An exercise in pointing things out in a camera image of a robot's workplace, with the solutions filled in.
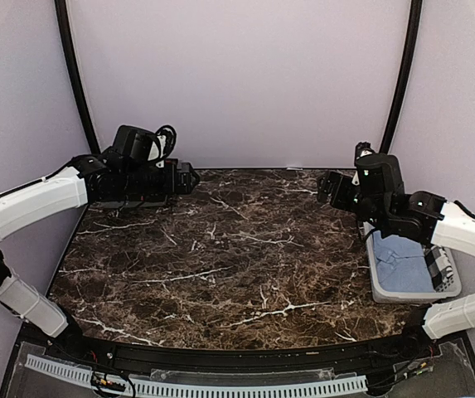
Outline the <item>light blue long sleeve shirt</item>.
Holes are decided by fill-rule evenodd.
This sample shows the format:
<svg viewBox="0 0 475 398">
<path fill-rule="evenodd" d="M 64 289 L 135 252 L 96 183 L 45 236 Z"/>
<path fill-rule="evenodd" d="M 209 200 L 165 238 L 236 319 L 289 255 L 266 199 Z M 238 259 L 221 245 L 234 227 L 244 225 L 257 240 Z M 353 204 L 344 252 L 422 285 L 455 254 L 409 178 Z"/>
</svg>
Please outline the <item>light blue long sleeve shirt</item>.
<svg viewBox="0 0 475 398">
<path fill-rule="evenodd" d="M 433 293 L 420 243 L 397 235 L 372 236 L 379 285 L 387 292 Z"/>
</svg>

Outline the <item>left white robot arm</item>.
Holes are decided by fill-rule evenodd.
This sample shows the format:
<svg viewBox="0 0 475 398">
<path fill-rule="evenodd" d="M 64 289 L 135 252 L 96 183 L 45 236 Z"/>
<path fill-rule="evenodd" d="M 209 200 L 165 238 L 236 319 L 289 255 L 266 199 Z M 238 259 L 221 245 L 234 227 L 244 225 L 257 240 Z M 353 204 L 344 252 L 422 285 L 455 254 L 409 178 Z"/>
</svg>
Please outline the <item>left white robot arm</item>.
<svg viewBox="0 0 475 398">
<path fill-rule="evenodd" d="M 102 205 L 159 205 L 188 195 L 200 177 L 190 163 L 177 159 L 145 161 L 109 156 L 72 158 L 52 174 L 0 193 L 0 242 L 56 213 L 98 202 Z M 75 321 L 4 262 L 0 251 L 0 303 L 37 326 L 72 362 L 89 354 Z"/>
</svg>

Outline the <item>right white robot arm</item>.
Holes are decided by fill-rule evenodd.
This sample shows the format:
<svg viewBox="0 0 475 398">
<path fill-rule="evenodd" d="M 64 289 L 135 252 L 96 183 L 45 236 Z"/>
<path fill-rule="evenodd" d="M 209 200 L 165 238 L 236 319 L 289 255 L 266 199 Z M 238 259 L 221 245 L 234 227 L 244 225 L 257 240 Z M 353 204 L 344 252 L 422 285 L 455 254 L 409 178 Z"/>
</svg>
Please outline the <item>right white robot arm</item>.
<svg viewBox="0 0 475 398">
<path fill-rule="evenodd" d="M 354 177 L 326 172 L 317 181 L 317 199 L 355 214 L 382 235 L 397 235 L 475 257 L 475 214 L 459 201 L 425 191 L 405 193 L 399 172 L 360 169 Z M 475 328 L 475 293 L 428 306 L 415 314 L 418 324 L 395 341 L 395 353 L 411 360 L 438 340 Z"/>
</svg>

